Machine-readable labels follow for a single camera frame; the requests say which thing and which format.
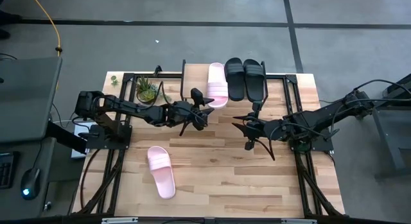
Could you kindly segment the potted succulent plant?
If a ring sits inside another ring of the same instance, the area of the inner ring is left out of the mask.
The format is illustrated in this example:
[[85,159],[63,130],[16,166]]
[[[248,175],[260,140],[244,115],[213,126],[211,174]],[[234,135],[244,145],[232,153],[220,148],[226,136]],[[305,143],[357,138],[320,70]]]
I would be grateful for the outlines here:
[[164,93],[162,82],[159,85],[152,83],[147,77],[139,76],[136,87],[137,100],[146,105],[153,105],[159,97],[170,102],[171,98]]

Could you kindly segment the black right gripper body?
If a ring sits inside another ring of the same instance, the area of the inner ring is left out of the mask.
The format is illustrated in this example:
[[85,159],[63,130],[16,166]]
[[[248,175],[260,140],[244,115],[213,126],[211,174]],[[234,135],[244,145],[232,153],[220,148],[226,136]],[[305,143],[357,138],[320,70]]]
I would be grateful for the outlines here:
[[248,136],[252,139],[266,137],[268,140],[283,139],[286,135],[286,127],[283,126],[283,120],[275,119],[271,121],[249,121],[246,123]]

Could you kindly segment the black metal table frame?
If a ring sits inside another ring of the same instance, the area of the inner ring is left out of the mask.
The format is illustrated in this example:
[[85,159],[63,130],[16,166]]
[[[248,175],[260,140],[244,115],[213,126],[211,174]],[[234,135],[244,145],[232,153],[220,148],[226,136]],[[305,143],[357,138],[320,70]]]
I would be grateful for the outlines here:
[[[165,93],[180,100],[181,73],[163,72]],[[312,74],[267,74],[268,99],[260,119],[280,119],[287,115],[287,100],[292,112],[297,111],[298,87],[301,108],[320,108]],[[303,218],[301,192],[295,155],[286,142],[273,141],[275,161],[259,143],[253,150],[244,150],[247,138],[231,123],[240,123],[234,116],[252,111],[252,103],[233,103],[215,110],[208,118],[208,127],[197,131],[189,125],[183,136],[181,126],[155,128],[145,121],[131,118],[132,136],[125,151],[119,179],[116,207],[107,211],[111,202],[114,179],[109,184],[102,212],[115,216],[138,217],[207,217],[207,218]],[[147,164],[147,150],[161,146],[168,151],[176,185],[176,194],[168,200],[157,192]],[[335,166],[325,153],[311,154],[316,182],[334,208],[344,213]]]

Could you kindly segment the pink rubber slide sandal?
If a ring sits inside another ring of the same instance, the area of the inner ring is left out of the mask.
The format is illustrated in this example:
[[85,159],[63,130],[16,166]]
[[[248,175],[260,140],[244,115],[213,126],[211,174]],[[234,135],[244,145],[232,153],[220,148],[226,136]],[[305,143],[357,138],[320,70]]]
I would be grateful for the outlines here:
[[173,198],[176,188],[169,153],[160,146],[152,146],[148,149],[147,159],[159,196],[163,199]]
[[207,98],[214,99],[214,101],[210,102],[208,105],[215,109],[223,108],[229,100],[224,65],[219,62],[209,65]]

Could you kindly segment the black computer mouse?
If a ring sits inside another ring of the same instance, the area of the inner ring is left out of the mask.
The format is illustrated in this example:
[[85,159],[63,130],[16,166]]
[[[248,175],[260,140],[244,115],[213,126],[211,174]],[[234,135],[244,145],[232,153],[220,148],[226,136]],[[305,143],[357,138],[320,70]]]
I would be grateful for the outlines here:
[[40,169],[31,168],[21,178],[21,196],[24,200],[35,199],[40,191]]

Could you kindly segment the white box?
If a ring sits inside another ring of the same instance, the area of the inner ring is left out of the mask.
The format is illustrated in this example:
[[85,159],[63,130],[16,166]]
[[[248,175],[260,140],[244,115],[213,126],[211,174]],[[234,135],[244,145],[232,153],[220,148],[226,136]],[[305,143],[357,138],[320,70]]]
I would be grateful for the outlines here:
[[[91,123],[84,123],[80,125],[75,125],[74,126],[74,134],[79,137],[80,133],[88,133],[89,128],[91,126]],[[85,158],[86,154],[80,153],[78,151],[72,150],[71,152],[71,158],[72,159],[80,159],[80,158]]]

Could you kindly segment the black keyboard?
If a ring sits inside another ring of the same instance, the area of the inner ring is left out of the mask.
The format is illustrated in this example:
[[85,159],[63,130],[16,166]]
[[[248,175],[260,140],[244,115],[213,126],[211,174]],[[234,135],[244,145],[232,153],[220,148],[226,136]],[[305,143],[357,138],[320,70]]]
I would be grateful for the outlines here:
[[12,186],[14,152],[0,153],[0,189]]

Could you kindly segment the silver metal bracket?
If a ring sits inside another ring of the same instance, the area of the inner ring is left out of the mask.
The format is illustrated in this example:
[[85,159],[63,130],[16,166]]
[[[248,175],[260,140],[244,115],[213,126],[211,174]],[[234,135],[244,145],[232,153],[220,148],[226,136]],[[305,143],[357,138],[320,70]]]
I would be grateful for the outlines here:
[[297,219],[297,218],[283,218],[281,224],[318,224],[317,220]]
[[103,218],[101,224],[138,224],[137,217]]

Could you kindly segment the wooden shelf with black frame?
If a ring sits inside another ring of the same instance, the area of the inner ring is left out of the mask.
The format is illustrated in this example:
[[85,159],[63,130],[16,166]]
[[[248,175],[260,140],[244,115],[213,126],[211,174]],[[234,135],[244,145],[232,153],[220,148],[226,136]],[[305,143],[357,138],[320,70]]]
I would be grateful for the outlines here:
[[[184,79],[183,79],[183,84],[184,84],[184,95],[188,95],[189,91],[192,88],[198,88],[201,92],[205,94],[205,97],[207,97],[207,81],[208,81],[208,70],[209,70],[209,65],[210,64],[185,64],[184,65]],[[262,102],[266,99],[268,96],[268,80],[267,76],[265,74],[265,87],[264,87],[264,96]],[[246,93],[246,86],[244,87],[244,99],[241,101],[232,101],[228,100],[227,104],[223,107],[231,107],[233,103],[253,103],[249,101]]]

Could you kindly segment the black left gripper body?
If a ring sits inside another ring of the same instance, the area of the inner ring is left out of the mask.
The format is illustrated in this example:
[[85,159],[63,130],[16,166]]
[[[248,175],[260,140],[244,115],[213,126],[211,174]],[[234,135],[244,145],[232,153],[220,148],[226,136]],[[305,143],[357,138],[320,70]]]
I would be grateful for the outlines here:
[[208,114],[200,110],[200,105],[187,101],[175,101],[167,103],[166,126],[174,127],[183,124],[183,130],[192,124],[197,130],[203,130],[208,126]]

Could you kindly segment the black rubber slide sandal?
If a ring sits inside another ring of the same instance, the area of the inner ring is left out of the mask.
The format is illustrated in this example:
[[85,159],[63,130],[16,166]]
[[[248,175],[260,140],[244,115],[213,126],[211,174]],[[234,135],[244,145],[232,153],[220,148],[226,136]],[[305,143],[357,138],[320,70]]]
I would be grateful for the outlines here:
[[262,101],[265,87],[265,74],[262,66],[253,59],[243,63],[245,70],[245,86],[249,101]]
[[229,99],[232,101],[241,101],[244,99],[245,71],[242,61],[237,58],[231,58],[226,61],[224,66],[225,79]]

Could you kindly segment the grey metal stand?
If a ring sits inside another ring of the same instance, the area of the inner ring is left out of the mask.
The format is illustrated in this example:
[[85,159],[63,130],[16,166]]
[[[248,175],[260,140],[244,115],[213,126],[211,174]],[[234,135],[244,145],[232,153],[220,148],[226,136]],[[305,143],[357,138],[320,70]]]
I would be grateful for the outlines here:
[[383,91],[378,100],[364,102],[372,116],[392,166],[375,175],[376,180],[411,176],[411,73]]

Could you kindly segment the grey desk panel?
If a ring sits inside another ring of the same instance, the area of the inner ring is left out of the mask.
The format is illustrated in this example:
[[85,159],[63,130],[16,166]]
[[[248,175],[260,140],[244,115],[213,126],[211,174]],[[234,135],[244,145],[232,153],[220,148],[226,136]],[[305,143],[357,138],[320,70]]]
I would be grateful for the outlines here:
[[0,143],[45,136],[61,66],[60,57],[0,61]]

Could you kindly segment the dark grey desk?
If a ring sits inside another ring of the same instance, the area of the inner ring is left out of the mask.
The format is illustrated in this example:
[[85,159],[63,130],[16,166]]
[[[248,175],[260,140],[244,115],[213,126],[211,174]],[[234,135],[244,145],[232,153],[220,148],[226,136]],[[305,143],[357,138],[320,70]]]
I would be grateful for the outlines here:
[[[0,189],[0,220],[20,220],[38,218],[44,208],[48,190],[49,172],[56,140],[47,138],[41,141],[0,145],[0,153],[17,152],[13,169],[12,186]],[[39,191],[32,200],[22,197],[21,180],[29,169],[39,169]]]

